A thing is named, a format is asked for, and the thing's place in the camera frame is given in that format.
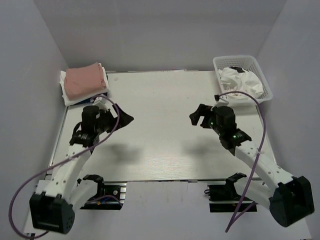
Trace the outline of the white printed t-shirt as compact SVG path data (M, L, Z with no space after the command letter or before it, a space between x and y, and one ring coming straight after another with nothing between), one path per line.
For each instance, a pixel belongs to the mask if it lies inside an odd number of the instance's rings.
M261 80L252 71L230 66L218 70L223 92L244 92L258 99L263 93Z

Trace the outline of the pink printed t-shirt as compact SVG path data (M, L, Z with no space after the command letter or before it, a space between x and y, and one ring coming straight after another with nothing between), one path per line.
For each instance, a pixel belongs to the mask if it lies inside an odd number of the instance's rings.
M63 86L66 96L72 101L107 89L103 68L97 62L85 67L68 68Z

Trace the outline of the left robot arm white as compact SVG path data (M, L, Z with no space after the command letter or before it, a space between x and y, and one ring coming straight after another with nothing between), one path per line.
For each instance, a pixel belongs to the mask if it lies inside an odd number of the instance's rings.
M67 234L75 221L75 213L85 204L107 198L104 179L97 174L79 178L85 163L100 142L100 135L111 135L130 124L134 118L114 103L117 116L105 106L89 105L83 108L81 122L73 129L67 152L67 162L40 193L29 200L32 225L35 229Z

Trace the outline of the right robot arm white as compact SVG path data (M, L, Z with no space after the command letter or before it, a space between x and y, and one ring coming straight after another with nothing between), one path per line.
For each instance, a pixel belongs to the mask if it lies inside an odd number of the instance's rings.
M250 181L244 173L235 173L218 188L209 189L212 201L239 200L242 195L268 209L274 220L288 227L315 211L311 183L304 177L295 177L285 171L264 153L252 138L240 130L231 107L200 104L190 114L191 124L212 129L221 145L237 159L243 161L262 183Z

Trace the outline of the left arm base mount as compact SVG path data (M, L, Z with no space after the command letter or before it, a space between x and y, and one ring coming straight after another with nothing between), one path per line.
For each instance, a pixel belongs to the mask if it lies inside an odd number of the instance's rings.
M81 210L121 210L122 201L124 201L124 198L121 197L121 194L124 194L122 191L124 185L107 184L102 176L87 174L83 178L77 179L77 187L84 180L97 183L97 193L88 199L85 205L80 208Z

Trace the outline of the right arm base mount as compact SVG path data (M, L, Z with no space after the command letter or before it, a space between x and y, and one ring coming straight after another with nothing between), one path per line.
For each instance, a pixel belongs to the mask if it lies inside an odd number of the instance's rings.
M209 210L211 213L233 213L241 198L237 194L234 183L246 178L244 173L235 173L228 177L224 183L209 184L204 194L209 198Z

